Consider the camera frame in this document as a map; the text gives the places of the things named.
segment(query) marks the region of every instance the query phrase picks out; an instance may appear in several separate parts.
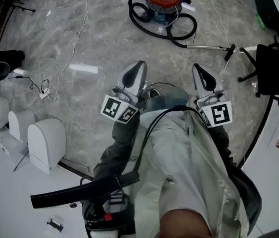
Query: vacuum hose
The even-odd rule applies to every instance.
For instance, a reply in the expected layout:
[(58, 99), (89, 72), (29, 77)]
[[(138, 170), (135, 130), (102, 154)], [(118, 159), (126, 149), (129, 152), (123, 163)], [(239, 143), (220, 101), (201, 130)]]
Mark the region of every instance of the vacuum hose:
[[(192, 17), (190, 14), (186, 14), (186, 13), (180, 13), (178, 15), (178, 18), (180, 17), (187, 17), (189, 19), (192, 20), (193, 22), (193, 29), (190, 33), (188, 33), (187, 35), (184, 35), (184, 36), (179, 36), (179, 37), (174, 37), (172, 36), (171, 34), (171, 26), (172, 25), (169, 25), (166, 27), (167, 29), (167, 35), (161, 35), (161, 34), (156, 34), (154, 32), (151, 32), (149, 30), (147, 30), (146, 28), (142, 27), (136, 20), (135, 18), (137, 18), (139, 21), (141, 22), (145, 22), (145, 23), (148, 23), (150, 20), (151, 20), (151, 14), (149, 12), (149, 9), (142, 3), (140, 2), (135, 2), (135, 3), (132, 3), (133, 0), (128, 0), (128, 6), (129, 6), (129, 17), (131, 19), (131, 21), (134, 23), (135, 26), (137, 26), (140, 30), (142, 30), (143, 32), (151, 35), (151, 36), (154, 36), (154, 37), (157, 37), (157, 38), (161, 38), (161, 39), (165, 39), (165, 40), (170, 40), (172, 41), (174, 44), (176, 44), (177, 46), (181, 47), (181, 48), (188, 48), (187, 45), (183, 45), (177, 41), (182, 41), (182, 40), (185, 40), (185, 39), (188, 39), (190, 38), (192, 35), (194, 35), (195, 31), (197, 30), (197, 27), (198, 27), (198, 24), (197, 24), (197, 21), (195, 20), (194, 17)], [(139, 16), (135, 11), (134, 11), (134, 7), (136, 6), (139, 6), (141, 8), (143, 8), (145, 10), (145, 13), (147, 15), (147, 18), (142, 18), (141, 16)]]
[[(172, 24), (170, 24), (166, 27), (167, 35), (161, 35), (161, 34), (156, 34), (154, 32), (151, 32), (151, 31), (147, 30), (146, 28), (142, 27), (135, 20), (135, 18), (136, 18), (141, 22), (148, 23), (152, 19), (152, 16), (150, 14), (149, 9), (144, 4), (142, 4), (140, 2), (133, 3), (133, 0), (128, 0), (128, 6), (129, 6), (129, 11), (128, 11), (129, 17), (130, 17), (131, 21), (134, 23), (135, 26), (137, 26), (140, 30), (142, 30), (143, 32), (145, 32), (145, 33), (147, 33), (151, 36), (154, 36), (154, 37), (157, 37), (157, 38), (160, 38), (160, 39), (170, 40), (172, 43), (174, 43), (178, 47), (185, 48), (185, 49), (208, 49), (208, 50), (227, 51), (227, 54), (225, 55), (225, 58), (224, 58), (225, 61), (229, 60), (229, 58), (232, 56), (232, 54), (233, 54), (233, 52), (236, 48), (235, 44), (232, 44), (229, 48), (224, 48), (224, 47), (221, 47), (221, 46), (215, 47), (215, 46), (198, 46), (198, 45), (184, 45), (184, 44), (181, 44), (178, 41), (182, 41), (182, 40), (190, 38), (192, 35), (194, 35), (194, 33), (195, 33), (195, 31), (197, 30), (197, 27), (198, 27), (197, 21), (190, 14), (179, 13), (179, 15), (177, 17), (177, 18), (186, 17), (186, 18), (189, 18), (189, 19), (192, 20), (193, 29), (190, 33), (188, 33), (187, 35), (184, 35), (184, 36), (179, 36), (179, 37), (178, 36), (172, 36), (172, 34), (171, 34)], [(136, 7), (136, 6), (139, 6), (139, 7), (143, 8), (145, 10), (145, 14), (147, 15), (147, 17), (144, 18), (144, 17), (139, 16), (134, 11), (134, 7)]]

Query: shoe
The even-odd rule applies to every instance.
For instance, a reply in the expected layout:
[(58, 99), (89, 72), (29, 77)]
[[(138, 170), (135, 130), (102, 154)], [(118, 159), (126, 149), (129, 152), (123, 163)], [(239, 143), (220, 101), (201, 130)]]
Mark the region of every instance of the shoe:
[(152, 99), (153, 97), (156, 97), (156, 96), (161, 96), (160, 92), (155, 88), (149, 89), (147, 94), (148, 94), (149, 99)]

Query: red button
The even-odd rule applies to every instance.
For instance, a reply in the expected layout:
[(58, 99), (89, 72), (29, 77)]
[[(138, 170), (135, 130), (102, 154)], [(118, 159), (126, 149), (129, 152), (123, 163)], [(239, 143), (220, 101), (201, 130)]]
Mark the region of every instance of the red button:
[(109, 221), (109, 220), (112, 220), (113, 218), (112, 218), (112, 215), (110, 213), (106, 213), (106, 214), (104, 214), (104, 219), (106, 221)]

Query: power strip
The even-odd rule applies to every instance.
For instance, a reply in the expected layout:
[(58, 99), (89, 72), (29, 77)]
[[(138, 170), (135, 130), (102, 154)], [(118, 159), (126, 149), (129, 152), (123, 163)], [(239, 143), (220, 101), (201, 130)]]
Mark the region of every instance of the power strip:
[(44, 90), (44, 94), (39, 94), (40, 95), (40, 99), (46, 98), (49, 94), (50, 94), (50, 89), (46, 88)]

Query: gray marble tile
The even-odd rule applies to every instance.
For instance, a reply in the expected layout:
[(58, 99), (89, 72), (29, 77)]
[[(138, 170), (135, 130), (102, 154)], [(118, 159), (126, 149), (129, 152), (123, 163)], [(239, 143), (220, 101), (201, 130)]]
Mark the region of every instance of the gray marble tile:
[[(97, 74), (72, 71), (67, 68), (59, 81), (55, 102), (48, 98), (37, 100), (30, 107), (38, 120), (58, 118), (64, 124), (66, 158), (92, 169), (102, 152), (113, 139), (112, 121), (99, 114), (104, 96), (116, 83), (121, 71), (130, 63), (144, 60), (148, 65), (149, 82), (165, 81), (182, 86), (195, 95), (191, 68), (199, 62), (222, 73), (225, 53), (220, 51), (181, 49), (170, 41), (157, 39), (136, 28), (128, 16), (128, 0), (87, 0), (88, 17), (81, 31), (71, 64), (98, 66)], [(57, 79), (72, 55), (77, 34), (85, 16), (84, 0), (23, 0), (31, 13), (16, 9), (10, 18), (0, 49), (22, 49), (26, 53), (23, 69), (38, 85), (50, 81), (53, 99)], [(226, 28), (229, 44), (237, 47), (269, 44), (273, 32), (261, 29), (256, 20), (254, 0), (213, 0)], [(198, 23), (195, 38), (184, 44), (226, 46), (225, 32), (210, 0), (192, 0), (195, 11), (183, 9)], [(164, 33), (155, 24), (145, 24), (152, 31)], [(178, 19), (173, 35), (187, 33), (191, 22)], [(233, 105), (234, 122), (226, 126), (230, 148), (239, 162), (254, 137), (268, 98), (256, 99), (255, 78), (238, 83), (237, 78), (253, 70), (244, 54), (235, 52), (222, 79)], [(6, 96), (12, 110), (27, 108), (38, 97), (37, 89), (30, 90), (27, 79), (0, 82), (0, 95)], [(171, 88), (159, 86), (162, 92)]]

